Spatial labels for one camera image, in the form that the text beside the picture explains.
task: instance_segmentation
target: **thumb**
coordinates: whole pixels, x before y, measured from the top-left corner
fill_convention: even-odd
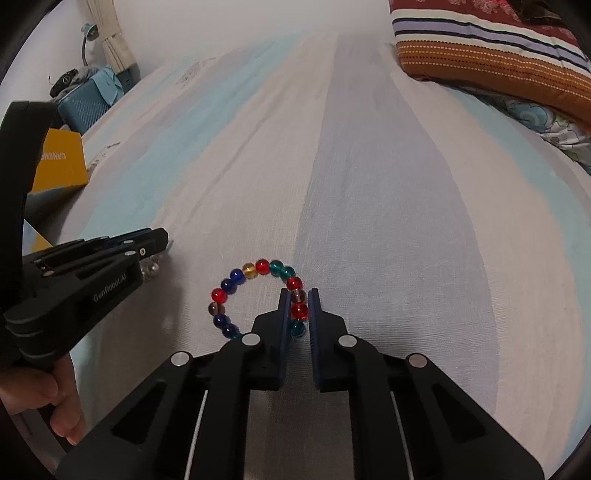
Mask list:
[[[40,370],[14,367],[0,371],[0,400],[10,415],[44,407],[58,393],[53,376]]]

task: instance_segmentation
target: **striped bed sheet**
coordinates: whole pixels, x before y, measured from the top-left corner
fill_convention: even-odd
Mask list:
[[[171,61],[85,136],[90,183],[50,239],[165,227],[161,275],[73,352],[91,422],[169,354],[218,350],[206,306],[280,258],[350,332],[424,352],[549,477],[591,424],[591,178],[467,93],[417,82],[391,39],[285,37]],[[268,278],[228,301],[249,330]],[[315,392],[307,334],[254,393],[245,478],[352,479],[348,399]]]

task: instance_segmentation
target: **yellow bead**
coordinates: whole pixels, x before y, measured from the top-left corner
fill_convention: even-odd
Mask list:
[[[246,278],[248,278],[249,280],[256,278],[258,275],[258,272],[256,271],[256,267],[251,263],[245,263],[242,266],[242,273],[244,273],[244,276]]]

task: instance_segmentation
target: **white wall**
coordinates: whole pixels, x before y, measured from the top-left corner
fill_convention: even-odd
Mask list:
[[[392,32],[388,0],[115,0],[142,77],[166,59],[215,54],[277,35],[318,29]],[[0,85],[0,118],[13,100],[49,100],[62,73],[82,67],[86,0],[63,0],[31,34]],[[99,41],[89,64],[105,64]]]
[[[388,0],[115,0],[142,76],[167,58],[318,29],[392,32]]]
[[[13,100],[50,100],[51,82],[68,70],[81,68],[82,26],[91,22],[90,11],[82,0],[63,0],[27,39],[0,84],[0,119]],[[89,64],[106,63],[98,41],[86,47]]]

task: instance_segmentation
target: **striped pillow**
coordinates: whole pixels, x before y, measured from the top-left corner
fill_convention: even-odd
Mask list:
[[[390,10],[410,76],[528,99],[591,131],[591,63],[569,30],[524,25],[506,0],[390,0]]]

